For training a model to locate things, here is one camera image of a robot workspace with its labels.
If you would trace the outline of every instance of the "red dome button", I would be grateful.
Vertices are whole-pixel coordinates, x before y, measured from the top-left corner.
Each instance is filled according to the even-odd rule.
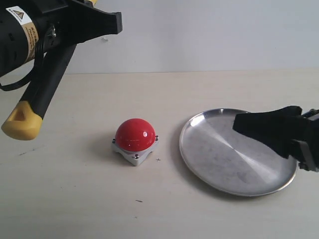
[[[120,125],[115,142],[121,149],[140,152],[150,148],[156,139],[154,128],[143,119],[129,119]]]

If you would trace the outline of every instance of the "round metal tray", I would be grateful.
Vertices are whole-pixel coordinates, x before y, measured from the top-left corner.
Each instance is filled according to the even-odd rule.
[[[234,131],[235,116],[242,113],[216,109],[191,118],[180,135],[181,155],[195,175],[220,191],[246,197],[278,192],[294,179],[297,161]]]

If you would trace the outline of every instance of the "table surface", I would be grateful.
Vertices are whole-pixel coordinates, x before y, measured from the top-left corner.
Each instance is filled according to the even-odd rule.
[[[37,139],[0,133],[0,238],[317,238],[318,174],[299,170],[269,196],[228,196],[188,170],[178,140],[208,109],[318,108],[318,78],[319,69],[65,76]],[[22,92],[0,93],[1,122]],[[111,151],[129,118],[160,138],[138,167]]]

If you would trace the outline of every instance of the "yellow warning triangle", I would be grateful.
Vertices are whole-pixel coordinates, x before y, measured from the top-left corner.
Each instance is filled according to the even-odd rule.
[[[21,20],[23,19],[23,15],[24,15],[23,12],[21,12],[21,11],[15,11],[15,10],[13,10],[13,11],[15,12],[15,14],[17,14],[17,15],[21,18]]]

